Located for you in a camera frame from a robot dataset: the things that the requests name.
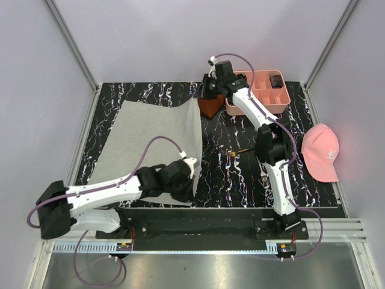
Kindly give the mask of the grey cloth napkin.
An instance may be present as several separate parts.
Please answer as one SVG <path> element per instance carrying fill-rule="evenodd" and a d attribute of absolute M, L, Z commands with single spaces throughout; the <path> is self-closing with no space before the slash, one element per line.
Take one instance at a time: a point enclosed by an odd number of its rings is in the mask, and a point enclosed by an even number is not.
<path fill-rule="evenodd" d="M 91 174 L 90 185 L 180 159 L 184 151 L 202 160 L 202 129 L 197 100 L 170 108 L 125 101 Z"/>

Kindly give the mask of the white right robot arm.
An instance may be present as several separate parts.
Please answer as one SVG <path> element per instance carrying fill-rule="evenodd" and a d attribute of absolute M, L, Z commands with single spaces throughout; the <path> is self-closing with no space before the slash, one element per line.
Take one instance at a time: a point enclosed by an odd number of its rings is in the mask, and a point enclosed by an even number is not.
<path fill-rule="evenodd" d="M 288 125 L 270 113 L 253 94 L 244 78 L 236 76 L 229 60 L 218 61 L 211 57 L 209 73 L 204 75 L 201 97 L 212 99 L 218 95 L 230 100 L 253 124 L 257 135 L 254 154 L 266 168 L 273 193 L 275 218 L 268 230 L 278 238 L 288 238 L 301 222 L 292 199 L 288 165 L 292 161 L 291 149 L 296 149 Z"/>

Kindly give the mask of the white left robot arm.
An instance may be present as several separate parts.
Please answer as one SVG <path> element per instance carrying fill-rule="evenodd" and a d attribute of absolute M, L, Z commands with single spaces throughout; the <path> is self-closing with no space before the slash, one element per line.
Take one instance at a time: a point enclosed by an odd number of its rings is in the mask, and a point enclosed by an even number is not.
<path fill-rule="evenodd" d="M 142 167 L 133 175 L 85 186 L 66 187 L 63 181 L 49 185 L 36 202 L 38 228 L 44 240 L 70 231 L 102 231 L 116 238 L 128 235 L 130 224 L 114 210 L 101 207 L 138 200 L 159 204 L 189 205 L 194 196 L 198 160 L 183 158 L 152 167 Z"/>

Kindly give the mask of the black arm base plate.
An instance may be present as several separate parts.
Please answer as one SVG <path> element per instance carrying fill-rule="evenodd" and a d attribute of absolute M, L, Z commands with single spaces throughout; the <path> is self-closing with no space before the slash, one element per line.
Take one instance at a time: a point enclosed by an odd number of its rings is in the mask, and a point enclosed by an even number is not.
<path fill-rule="evenodd" d="M 96 232 L 97 239 L 134 238 L 145 240 L 158 236 L 177 235 L 241 235 L 257 240 L 307 240 L 306 223 L 278 233 L 270 220 L 252 219 L 147 219 L 131 220 L 112 233 Z"/>

